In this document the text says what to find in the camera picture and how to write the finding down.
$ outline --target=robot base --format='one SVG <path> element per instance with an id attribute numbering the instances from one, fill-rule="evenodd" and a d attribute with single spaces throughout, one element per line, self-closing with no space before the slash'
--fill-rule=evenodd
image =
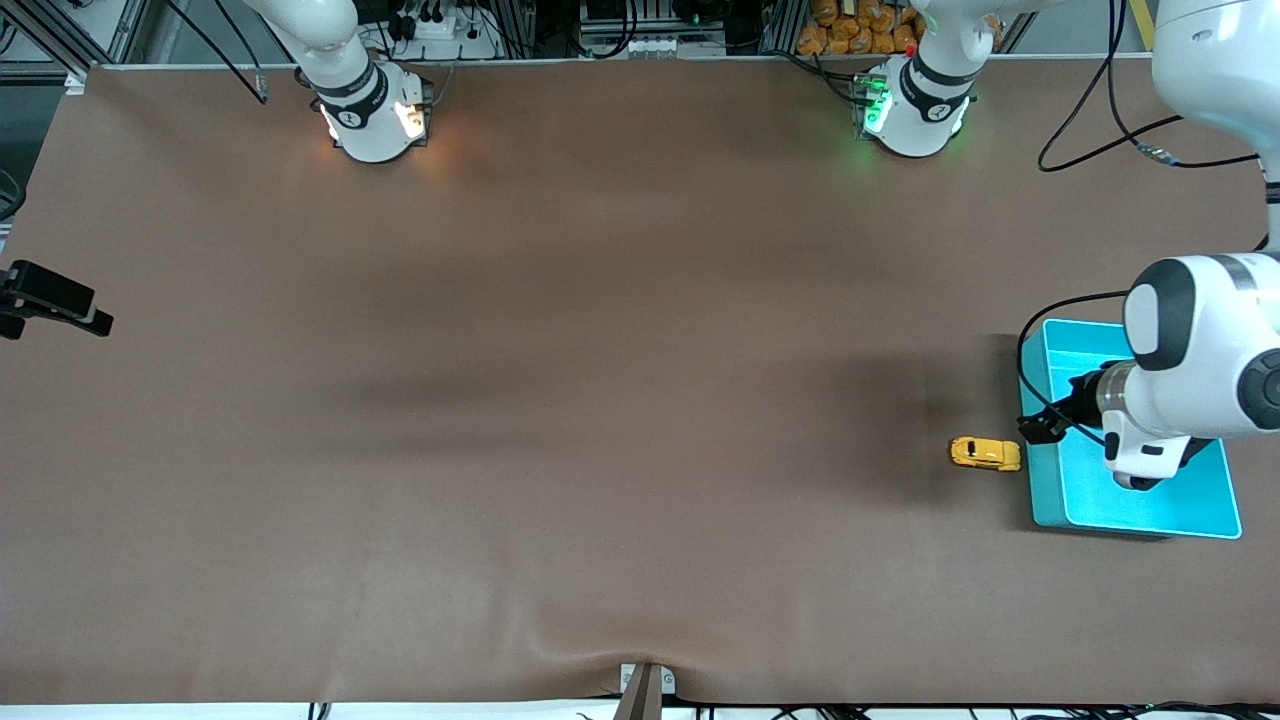
<path id="1" fill-rule="evenodd" d="M 387 163 L 410 147 L 425 146 L 431 126 L 431 85 L 398 65 L 379 63 L 379 67 L 390 87 L 387 101 L 370 115 L 366 127 L 342 127 L 324 113 L 333 146 L 361 163 Z"/>
<path id="2" fill-rule="evenodd" d="M 888 150 L 906 158 L 925 158 L 942 150 L 947 141 L 960 132 L 969 101 L 965 100 L 954 113 L 943 105 L 950 113 L 943 122 L 925 122 L 920 111 L 906 101 L 902 91 L 902 68 L 909 61 L 905 55 L 896 55 L 867 70 L 868 76 L 884 78 L 887 87 L 882 91 L 883 105 L 877 109 L 878 111 L 855 109 L 854 118 L 859 123 L 861 135 L 874 137 Z"/>

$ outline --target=tabletop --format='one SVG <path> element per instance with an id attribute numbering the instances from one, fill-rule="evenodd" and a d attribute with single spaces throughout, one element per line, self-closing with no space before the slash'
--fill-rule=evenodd
<path id="1" fill-rule="evenodd" d="M 91 73 L 5 255 L 115 329 L 0 346 L 0 702 L 596 696 L 636 660 L 704 702 L 1280 701 L 1280 443 L 1229 443 L 1235 542 L 1048 532 L 1025 474 L 947 461 L 1016 437 L 1038 307 L 1265 229 L 1252 165 L 1038 173 L 1094 63 L 992 63 L 922 160 L 783 61 L 465 67 L 385 165 L 288 73 L 265 108 Z M 1130 124 L 1167 114 L 1119 65 Z M 1096 99 L 1055 155 L 1114 137 Z"/>

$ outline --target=metal bracket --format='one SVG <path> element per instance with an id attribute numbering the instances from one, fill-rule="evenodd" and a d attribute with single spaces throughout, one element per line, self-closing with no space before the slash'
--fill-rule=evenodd
<path id="1" fill-rule="evenodd" d="M 56 320 L 99 337 L 115 318 L 93 304 L 93 288 L 27 260 L 15 260 L 0 282 L 0 337 L 18 340 L 31 318 Z"/>
<path id="2" fill-rule="evenodd" d="M 849 83 L 854 102 L 854 133 L 858 140 L 874 140 L 870 132 L 883 127 L 887 105 L 893 102 L 888 91 L 888 77 L 874 73 L 858 73 Z"/>
<path id="3" fill-rule="evenodd" d="M 660 674 L 659 676 L 662 678 L 662 694 L 675 696 L 676 674 L 660 665 L 654 665 L 653 667 Z M 618 683 L 618 692 L 622 693 L 627 692 L 627 685 L 631 683 L 631 676 L 635 675 L 635 671 L 636 671 L 635 664 L 627 662 L 622 665 L 622 678 L 621 682 Z"/>
<path id="4" fill-rule="evenodd" d="M 622 700 L 613 720 L 662 720 L 662 696 L 668 680 L 675 693 L 676 674 L 671 670 L 649 662 L 623 665 Z"/>

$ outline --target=blue plastic bin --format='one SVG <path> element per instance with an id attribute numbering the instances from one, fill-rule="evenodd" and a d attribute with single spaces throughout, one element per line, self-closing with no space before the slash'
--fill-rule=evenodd
<path id="1" fill-rule="evenodd" d="M 1046 320 L 1023 348 L 1027 377 L 1052 400 L 1070 395 L 1070 378 L 1107 360 L 1133 357 L 1121 325 Z M 1019 383 L 1023 413 L 1043 409 Z M 1032 515 L 1050 528 L 1236 539 L 1240 514 L 1222 442 L 1206 447 L 1178 475 L 1147 492 L 1116 484 L 1102 447 L 1070 430 L 1057 445 L 1027 447 Z"/>

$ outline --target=robot end effector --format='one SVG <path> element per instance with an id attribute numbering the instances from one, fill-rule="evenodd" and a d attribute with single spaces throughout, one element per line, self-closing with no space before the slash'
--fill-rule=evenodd
<path id="1" fill-rule="evenodd" d="M 1068 397 L 1019 418 L 1029 443 L 1101 428 L 1116 482 L 1149 489 L 1212 438 L 1280 430 L 1280 256 L 1160 260 L 1134 282 L 1124 320 L 1134 360 L 1073 378 Z"/>
<path id="2" fill-rule="evenodd" d="M 1064 0 L 911 0 L 928 32 L 914 56 L 893 56 L 869 70 L 883 76 L 888 99 L 863 131 L 909 158 L 942 150 L 960 132 L 970 90 L 991 58 L 986 18 L 1046 10 Z"/>
<path id="3" fill-rule="evenodd" d="M 426 140 L 430 120 L 422 78 L 378 63 L 360 41 L 352 0 L 246 0 L 297 60 L 329 135 L 348 155 L 381 163 Z"/>

